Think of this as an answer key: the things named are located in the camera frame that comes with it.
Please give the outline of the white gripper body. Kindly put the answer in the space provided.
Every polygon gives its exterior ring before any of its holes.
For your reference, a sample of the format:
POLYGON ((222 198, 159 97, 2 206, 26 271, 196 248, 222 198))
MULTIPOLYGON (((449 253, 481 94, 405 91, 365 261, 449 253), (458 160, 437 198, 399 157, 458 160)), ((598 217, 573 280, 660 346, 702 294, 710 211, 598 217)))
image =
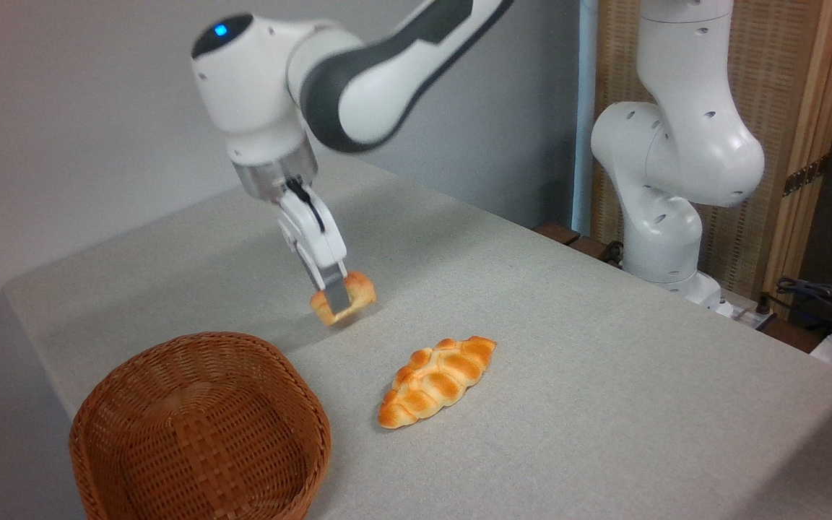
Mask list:
POLYGON ((314 286, 324 287, 321 271, 342 271, 347 276, 347 247, 327 205, 313 190, 305 192, 306 198, 291 190, 284 192, 278 202, 278 225, 288 246, 303 260, 314 286))

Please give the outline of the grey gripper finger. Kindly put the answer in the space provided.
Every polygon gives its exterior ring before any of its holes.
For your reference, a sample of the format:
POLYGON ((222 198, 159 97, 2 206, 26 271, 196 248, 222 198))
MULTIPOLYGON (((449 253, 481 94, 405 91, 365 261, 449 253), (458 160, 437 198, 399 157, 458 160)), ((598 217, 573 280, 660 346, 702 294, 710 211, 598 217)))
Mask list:
POLYGON ((333 316, 338 317, 340 313, 349 310, 351 302, 345 286, 343 272, 321 271, 321 279, 324 281, 324 296, 326 296, 328 308, 333 316))

